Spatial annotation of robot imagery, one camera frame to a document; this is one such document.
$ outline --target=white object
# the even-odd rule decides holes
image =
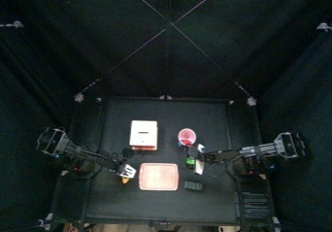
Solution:
[[[130,166],[128,164],[126,164],[124,169],[123,169],[123,173],[120,173],[119,175],[124,178],[130,178],[134,179],[136,174],[136,169]]]
[[[130,145],[132,149],[158,150],[159,126],[152,120],[131,121]]]
[[[203,175],[203,171],[204,171],[204,162],[202,162],[199,159],[196,159],[194,172],[199,175]]]

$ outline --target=cable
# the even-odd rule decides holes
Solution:
[[[182,21],[208,0],[203,0],[174,23]]]
[[[162,17],[163,20],[167,21],[168,25],[171,25],[176,31],[184,36],[184,38],[190,41],[190,43],[195,46],[195,48],[202,52],[202,54],[206,56],[206,58],[211,61],[211,63],[216,66],[216,68],[222,71],[220,65],[214,61],[214,59],[210,57],[210,55],[202,50],[202,48],[196,45],[196,43],[190,39],[190,37],[184,34],[184,32],[179,29],[179,27],[175,25],[178,22],[180,22],[208,0],[203,0],[175,22],[170,22],[167,17],[158,11],[158,9],[146,1],[142,0],[142,2],[155,11],[155,13]],[[111,72],[115,71],[115,69],[120,66],[120,64],[136,53],[139,52],[164,32],[167,29],[162,30],[162,32],[152,37],[152,39],[142,46],[138,48],[138,50],[104,74],[106,76],[110,75]],[[252,95],[251,93],[246,90],[246,88],[231,78],[228,77],[230,80],[232,80],[236,84],[236,86],[244,91],[247,96],[251,98]],[[102,79],[96,79],[95,82],[92,82],[76,95],[82,95]]]

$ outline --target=white box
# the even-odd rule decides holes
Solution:
[[[132,149],[158,150],[159,127],[152,120],[131,121],[130,145]]]

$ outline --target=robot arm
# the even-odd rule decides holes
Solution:
[[[126,155],[123,160],[119,160],[118,157],[110,157],[88,151],[74,144],[63,129],[51,129],[48,127],[39,136],[36,149],[51,156],[58,156],[64,153],[68,156],[98,163],[102,167],[106,167],[122,177],[131,179],[135,177],[136,170],[124,163],[127,158],[132,156],[132,151],[122,152],[123,155]]]

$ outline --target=small black object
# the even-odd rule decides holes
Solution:
[[[186,182],[184,188],[192,190],[203,190],[203,184],[200,182]]]

